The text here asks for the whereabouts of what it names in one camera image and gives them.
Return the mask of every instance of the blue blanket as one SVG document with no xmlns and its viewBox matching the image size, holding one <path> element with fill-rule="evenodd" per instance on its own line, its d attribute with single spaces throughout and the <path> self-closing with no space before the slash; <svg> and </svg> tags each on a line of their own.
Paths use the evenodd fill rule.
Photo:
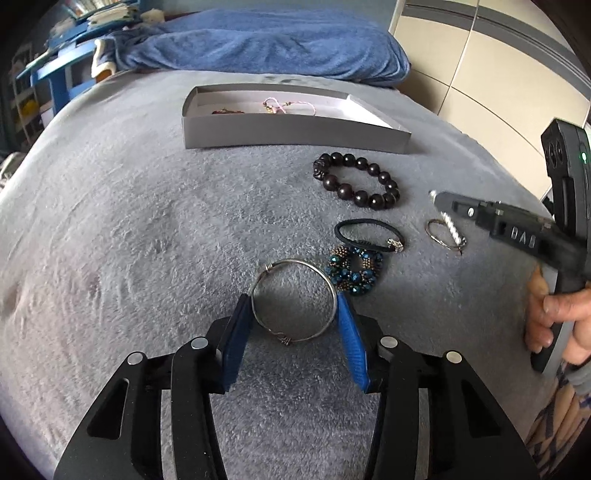
<svg viewBox="0 0 591 480">
<path fill-rule="evenodd" d="M 300 74 L 385 87 L 410 70 L 390 33 L 334 10 L 212 9 L 106 40 L 99 63 L 118 70 Z"/>
</svg>

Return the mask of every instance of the silver screw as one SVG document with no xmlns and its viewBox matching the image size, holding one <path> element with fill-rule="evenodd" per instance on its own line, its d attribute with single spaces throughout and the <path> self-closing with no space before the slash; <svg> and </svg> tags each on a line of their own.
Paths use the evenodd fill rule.
<svg viewBox="0 0 591 480">
<path fill-rule="evenodd" d="M 191 348 L 193 350 L 201 350 L 202 348 L 205 348 L 207 345 L 209 345 L 209 342 L 205 337 L 197 337 L 191 341 Z"/>
<path fill-rule="evenodd" d="M 448 352 L 446 358 L 453 364 L 458 364 L 462 361 L 462 356 L 457 352 Z"/>
<path fill-rule="evenodd" d="M 394 337 L 382 337 L 379 342 L 386 348 L 395 348 L 398 346 L 398 340 Z"/>
<path fill-rule="evenodd" d="M 130 365 L 137 365 L 143 359 L 144 359 L 144 356 L 141 353 L 134 352 L 134 353 L 129 354 L 129 357 L 127 357 L 127 363 L 129 363 Z"/>
</svg>

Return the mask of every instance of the open box lid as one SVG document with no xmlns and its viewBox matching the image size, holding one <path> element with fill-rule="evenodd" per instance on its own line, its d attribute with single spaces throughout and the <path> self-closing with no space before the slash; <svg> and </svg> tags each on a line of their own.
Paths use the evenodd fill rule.
<svg viewBox="0 0 591 480">
<path fill-rule="evenodd" d="M 291 102 L 287 113 L 269 114 L 269 98 L 270 105 Z M 212 114 L 223 109 L 243 113 Z M 411 135 L 348 93 L 266 83 L 195 87 L 183 105 L 183 132 L 185 148 L 323 145 L 391 153 L 405 153 Z"/>
</svg>

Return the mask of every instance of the wall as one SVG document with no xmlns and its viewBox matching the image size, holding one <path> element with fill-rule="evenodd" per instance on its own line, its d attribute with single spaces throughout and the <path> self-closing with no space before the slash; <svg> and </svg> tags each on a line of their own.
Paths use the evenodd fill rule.
<svg viewBox="0 0 591 480">
<path fill-rule="evenodd" d="M 529 0 L 408 0 L 394 36 L 413 70 L 400 90 L 482 144 L 526 188 L 550 187 L 540 135 L 583 126 L 591 80 Z"/>
<path fill-rule="evenodd" d="M 199 12 L 208 8 L 339 8 L 350 10 L 390 26 L 397 0 L 145 0 L 148 9 L 159 8 L 167 14 Z"/>
</svg>

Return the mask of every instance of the black beaded bracelet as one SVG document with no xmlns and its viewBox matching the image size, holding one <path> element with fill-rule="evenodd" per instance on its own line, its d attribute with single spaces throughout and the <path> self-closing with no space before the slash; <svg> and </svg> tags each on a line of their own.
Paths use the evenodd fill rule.
<svg viewBox="0 0 591 480">
<path fill-rule="evenodd" d="M 332 155 L 323 153 L 318 160 L 314 161 L 312 176 L 322 182 L 322 186 L 329 192 L 336 192 L 341 200 L 353 200 L 358 207 L 370 207 L 373 210 L 392 208 L 400 200 L 398 184 L 390 177 L 387 171 L 381 171 L 377 163 L 368 164 L 364 157 L 355 158 L 351 153 L 345 155 L 334 152 Z M 353 191 L 349 183 L 339 183 L 336 176 L 329 173 L 331 167 L 356 167 L 358 170 L 365 170 L 372 177 L 377 177 L 386 189 L 386 193 L 374 193 L 370 195 L 365 190 Z"/>
</svg>

